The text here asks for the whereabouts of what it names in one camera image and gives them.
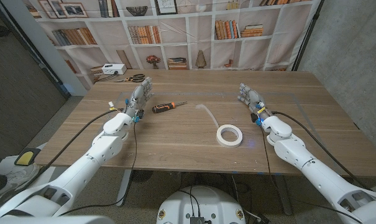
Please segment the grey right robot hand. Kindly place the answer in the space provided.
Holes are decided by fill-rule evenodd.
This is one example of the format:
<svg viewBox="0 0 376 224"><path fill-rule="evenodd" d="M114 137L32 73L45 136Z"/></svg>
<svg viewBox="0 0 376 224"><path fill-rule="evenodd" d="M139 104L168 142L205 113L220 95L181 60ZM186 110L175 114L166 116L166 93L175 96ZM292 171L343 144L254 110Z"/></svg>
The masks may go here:
<svg viewBox="0 0 376 224"><path fill-rule="evenodd" d="M272 116L267 109L264 98L251 89L248 85L241 83L239 87L240 95L237 97L241 102L248 106L249 110L255 114L261 121Z"/></svg>

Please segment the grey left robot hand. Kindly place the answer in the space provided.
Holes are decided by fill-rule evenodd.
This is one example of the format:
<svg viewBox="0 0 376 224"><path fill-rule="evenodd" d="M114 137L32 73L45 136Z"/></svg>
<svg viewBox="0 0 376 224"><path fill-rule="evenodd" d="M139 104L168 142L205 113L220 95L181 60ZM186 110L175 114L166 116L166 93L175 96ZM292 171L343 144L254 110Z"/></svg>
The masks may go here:
<svg viewBox="0 0 376 224"><path fill-rule="evenodd" d="M126 104L124 113L133 118L139 110L145 108L146 102L154 95L151 93L152 79L147 77L132 92L129 102Z"/></svg>

